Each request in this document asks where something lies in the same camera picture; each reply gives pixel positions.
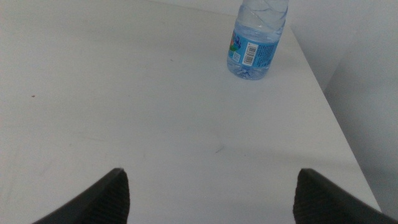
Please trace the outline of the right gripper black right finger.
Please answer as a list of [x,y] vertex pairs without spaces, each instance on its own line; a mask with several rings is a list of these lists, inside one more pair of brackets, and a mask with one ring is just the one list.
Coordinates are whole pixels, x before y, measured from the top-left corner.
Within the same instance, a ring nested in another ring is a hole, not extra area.
[[309,168],[298,173],[293,215],[296,223],[397,224]]

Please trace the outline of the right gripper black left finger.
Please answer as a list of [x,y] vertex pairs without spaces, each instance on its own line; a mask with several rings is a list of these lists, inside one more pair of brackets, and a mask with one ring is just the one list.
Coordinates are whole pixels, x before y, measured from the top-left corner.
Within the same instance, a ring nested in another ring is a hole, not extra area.
[[114,168],[81,194],[44,216],[40,224],[127,223],[130,209],[128,177]]

